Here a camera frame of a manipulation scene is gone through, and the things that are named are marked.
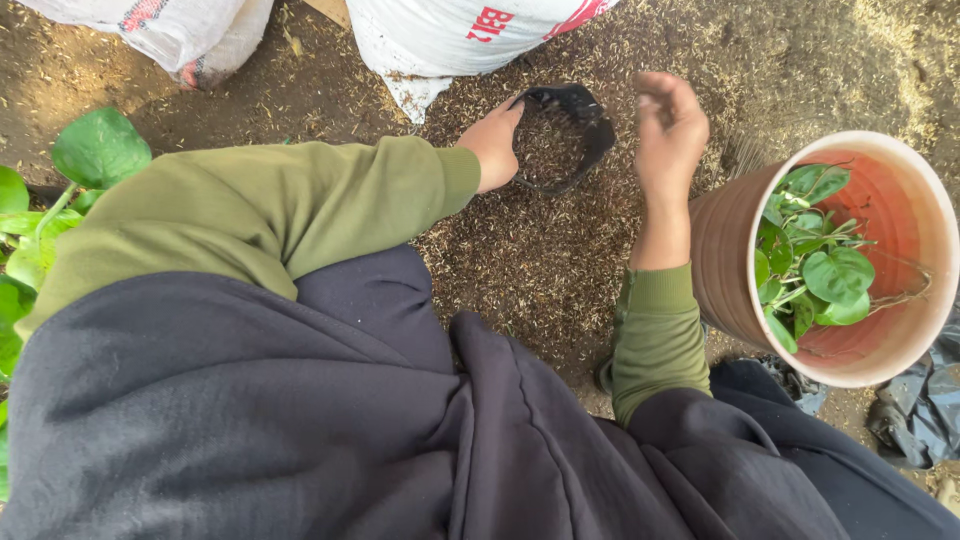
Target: orange plastic pot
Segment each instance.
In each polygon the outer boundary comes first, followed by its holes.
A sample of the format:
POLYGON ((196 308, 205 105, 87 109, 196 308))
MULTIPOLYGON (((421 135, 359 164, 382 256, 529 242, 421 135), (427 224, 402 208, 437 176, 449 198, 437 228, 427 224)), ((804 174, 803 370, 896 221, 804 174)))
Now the orange plastic pot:
POLYGON ((919 359, 947 320, 960 272, 960 237, 947 191, 929 164, 898 140, 872 132, 829 135, 787 161, 690 201, 693 291, 716 329, 782 356, 804 375, 841 387, 889 380, 919 359), (876 270, 872 298, 924 289, 846 327, 814 327, 787 353, 763 319, 754 283, 756 229, 764 203, 796 165, 852 162, 847 186, 818 204, 834 223, 867 220, 863 253, 876 270))

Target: black pants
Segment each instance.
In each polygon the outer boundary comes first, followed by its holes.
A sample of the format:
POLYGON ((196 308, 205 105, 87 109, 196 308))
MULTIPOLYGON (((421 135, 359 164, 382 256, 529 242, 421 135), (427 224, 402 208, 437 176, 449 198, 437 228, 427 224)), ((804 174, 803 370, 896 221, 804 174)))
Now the black pants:
MULTIPOLYGON (((296 285, 301 304, 376 337, 420 369, 454 373, 448 337, 431 305, 430 274, 412 247, 333 264, 296 285)), ((710 372, 710 386, 716 399, 763 426, 851 538, 955 536, 952 514, 847 435, 801 412, 759 363, 722 364, 710 372)))
POLYGON ((803 413, 759 362, 710 370, 713 397, 767 431, 824 496, 853 539, 957 538, 957 519, 883 459, 839 430, 803 413))

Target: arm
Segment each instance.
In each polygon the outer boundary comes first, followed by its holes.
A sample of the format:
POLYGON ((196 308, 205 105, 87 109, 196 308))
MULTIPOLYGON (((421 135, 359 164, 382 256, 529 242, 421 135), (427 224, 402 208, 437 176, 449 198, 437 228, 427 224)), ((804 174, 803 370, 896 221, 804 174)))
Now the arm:
POLYGON ((684 81, 647 73, 638 83, 668 104, 674 123, 664 129, 660 101, 640 95, 636 172, 647 211, 617 301, 613 338, 613 412, 624 427, 639 404, 663 390, 709 395, 686 205, 708 122, 684 81))
POLYGON ((374 147, 308 142, 158 158, 60 237, 17 331, 26 341, 84 295, 159 272, 219 274, 296 299, 294 279, 406 242, 508 182, 521 114, 501 106, 449 149, 384 137, 374 147))

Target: plant cutting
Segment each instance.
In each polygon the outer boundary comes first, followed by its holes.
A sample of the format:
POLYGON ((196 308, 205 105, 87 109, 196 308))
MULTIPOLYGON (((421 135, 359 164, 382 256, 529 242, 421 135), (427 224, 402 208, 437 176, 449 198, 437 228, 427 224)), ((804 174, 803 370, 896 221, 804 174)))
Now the plant cutting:
POLYGON ((858 248, 876 244, 856 218, 835 225, 814 205, 850 181, 842 164, 816 163, 785 175, 767 199, 756 233, 754 277, 763 315, 789 353, 815 325, 847 326, 871 313, 874 266, 858 248))
MULTIPOLYGON (((54 166, 70 181, 43 211, 15 170, 0 165, 0 381, 10 382, 23 342, 13 325, 34 306, 57 255, 55 241, 76 227, 107 189, 147 166, 150 147, 114 108, 89 112, 60 132, 54 166)), ((0 403, 0 500, 7 499, 7 402, 0 403)))

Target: olive green sweatshirt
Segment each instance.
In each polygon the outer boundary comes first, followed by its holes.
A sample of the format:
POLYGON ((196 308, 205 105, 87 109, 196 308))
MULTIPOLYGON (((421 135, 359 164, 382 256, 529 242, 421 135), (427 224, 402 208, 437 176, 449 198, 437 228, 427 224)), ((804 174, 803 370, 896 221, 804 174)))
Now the olive green sweatshirt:
MULTIPOLYGON (((462 209, 479 182, 470 150, 434 149, 417 137, 166 155, 60 236, 57 261, 17 331, 26 341, 84 295, 158 272, 218 274, 296 300, 296 278, 410 240, 462 209)), ((689 265, 628 272, 615 325, 621 425, 661 390, 708 392, 689 265)))

